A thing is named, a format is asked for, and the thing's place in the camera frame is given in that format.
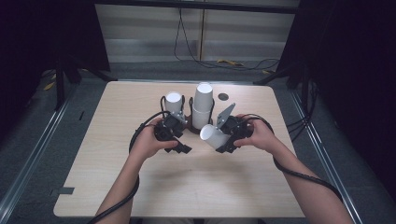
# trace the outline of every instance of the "dark background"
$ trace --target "dark background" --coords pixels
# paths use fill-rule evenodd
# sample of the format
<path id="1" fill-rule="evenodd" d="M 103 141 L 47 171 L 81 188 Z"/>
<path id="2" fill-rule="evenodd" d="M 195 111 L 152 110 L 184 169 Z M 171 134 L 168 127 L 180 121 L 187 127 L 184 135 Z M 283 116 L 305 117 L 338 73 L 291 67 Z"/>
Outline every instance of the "dark background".
<path id="1" fill-rule="evenodd" d="M 396 199 L 395 13 L 387 1 L 301 2 L 323 10 L 296 16 L 280 67 L 309 68 L 319 94 L 352 146 Z M 18 120 L 43 71 L 60 54 L 109 70 L 93 4 L 13 1 L 0 9 L 0 136 Z"/>
<path id="2" fill-rule="evenodd" d="M 8 1 L 0 6 L 0 141 L 20 117 L 45 70 L 60 54 L 109 70 L 93 4 Z"/>
<path id="3" fill-rule="evenodd" d="M 355 0 L 303 0 L 300 7 L 328 10 L 315 18 L 296 16 L 279 67 L 304 63 L 335 122 L 395 200 L 394 7 Z M 303 74 L 301 67 L 291 69 L 290 80 Z"/>

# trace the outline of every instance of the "wall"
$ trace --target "wall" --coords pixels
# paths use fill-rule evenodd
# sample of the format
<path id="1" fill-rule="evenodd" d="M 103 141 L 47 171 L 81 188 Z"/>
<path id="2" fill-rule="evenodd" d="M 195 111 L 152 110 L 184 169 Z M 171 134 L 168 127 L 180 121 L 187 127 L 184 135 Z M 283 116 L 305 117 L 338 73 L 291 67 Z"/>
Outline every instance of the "wall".
<path id="1" fill-rule="evenodd" d="M 298 0 L 213 2 L 297 7 Z M 96 5 L 111 63 L 174 61 L 179 11 L 164 7 Z M 280 58 L 293 15 L 182 9 L 191 53 L 203 60 Z M 181 26 L 176 54 L 190 59 Z"/>

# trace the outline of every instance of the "wooden table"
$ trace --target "wooden table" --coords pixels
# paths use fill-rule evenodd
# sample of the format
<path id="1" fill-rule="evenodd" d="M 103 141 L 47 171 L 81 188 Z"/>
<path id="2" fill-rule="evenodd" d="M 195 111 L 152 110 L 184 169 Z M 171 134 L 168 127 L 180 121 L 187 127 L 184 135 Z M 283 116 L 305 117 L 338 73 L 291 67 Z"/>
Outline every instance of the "wooden table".
<path id="1" fill-rule="evenodd" d="M 232 115 L 253 113 L 271 123 L 276 136 L 292 151 L 290 137 L 274 92 L 269 87 L 211 84 L 213 119 L 231 103 Z M 197 83 L 110 82 L 64 183 L 75 188 L 60 195 L 58 217 L 93 217 L 128 156 L 134 130 L 161 111 L 160 99 L 178 91 L 186 102 Z M 220 93 L 229 95 L 221 101 Z M 190 114 L 188 103 L 186 115 Z M 184 131 L 180 142 L 189 154 L 160 150 L 140 171 L 133 217 L 303 217 L 272 156 L 255 147 L 220 154 L 198 134 Z"/>

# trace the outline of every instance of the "cup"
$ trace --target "cup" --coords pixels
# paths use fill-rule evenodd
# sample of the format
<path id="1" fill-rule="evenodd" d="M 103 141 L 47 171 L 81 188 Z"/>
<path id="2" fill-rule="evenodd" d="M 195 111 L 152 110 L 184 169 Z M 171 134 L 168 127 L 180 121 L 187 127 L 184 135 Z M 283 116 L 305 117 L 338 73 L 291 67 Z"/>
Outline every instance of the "cup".
<path id="1" fill-rule="evenodd" d="M 192 105 L 197 111 L 210 111 L 213 105 L 213 89 L 208 82 L 201 82 L 197 86 Z"/>
<path id="2" fill-rule="evenodd" d="M 175 113 L 178 113 L 181 111 L 182 107 L 182 99 L 181 99 L 181 94 L 176 92 L 176 91 L 170 91 L 168 94 L 165 96 L 165 109 Z"/>
<path id="3" fill-rule="evenodd" d="M 211 124 L 206 124 L 202 128 L 199 136 L 214 149 L 218 149 L 223 146 L 230 138 L 230 135 L 224 134 L 221 130 Z"/>
<path id="4" fill-rule="evenodd" d="M 200 112 L 195 109 L 194 105 L 192 106 L 192 126 L 198 130 L 201 130 L 210 119 L 210 111 Z"/>

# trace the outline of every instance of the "floor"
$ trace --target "floor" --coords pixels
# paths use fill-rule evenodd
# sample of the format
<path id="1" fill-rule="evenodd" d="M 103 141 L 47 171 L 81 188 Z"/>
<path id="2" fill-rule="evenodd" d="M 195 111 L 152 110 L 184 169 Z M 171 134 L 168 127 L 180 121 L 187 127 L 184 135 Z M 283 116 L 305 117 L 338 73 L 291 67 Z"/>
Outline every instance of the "floor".
<path id="1" fill-rule="evenodd" d="M 270 66 L 264 62 L 261 66 Z M 257 62 L 247 63 L 255 66 Z M 237 72 L 223 68 L 206 68 L 195 62 L 168 63 L 113 63 L 110 76 L 122 79 L 144 80 L 186 80 L 186 81 L 221 81 L 251 83 L 264 78 L 261 70 Z M 44 87 L 51 82 L 50 77 L 42 82 L 32 98 L 31 103 L 20 121 L 0 145 L 0 223 L 86 223 L 87 217 L 56 217 L 52 213 L 56 203 L 56 190 L 63 186 L 73 160 L 78 153 L 79 144 L 89 127 L 94 110 L 106 83 L 90 73 L 81 71 L 81 83 L 68 84 L 66 95 L 69 97 L 67 108 L 60 116 L 56 129 L 50 134 L 42 153 L 37 156 L 37 163 L 30 167 L 25 184 L 20 185 L 20 195 L 15 196 L 14 204 L 5 203 L 11 186 L 23 166 L 36 148 L 40 136 L 46 130 L 56 105 L 56 90 Z M 293 97 L 286 88 L 286 78 L 276 79 L 269 84 L 276 93 L 276 98 L 286 124 L 299 120 L 298 110 Z M 332 119 L 326 105 L 319 97 L 313 113 L 312 123 L 320 136 L 321 147 L 331 159 L 346 193 L 356 207 L 356 223 L 396 223 L 395 202 L 388 196 L 367 163 L 348 143 L 341 130 Z M 297 132 L 290 134 L 293 138 Z M 307 129 L 293 142 L 297 156 L 309 168 L 324 179 L 330 179 L 323 168 L 320 156 L 310 139 Z M 306 223 L 304 218 L 264 218 L 266 223 Z"/>

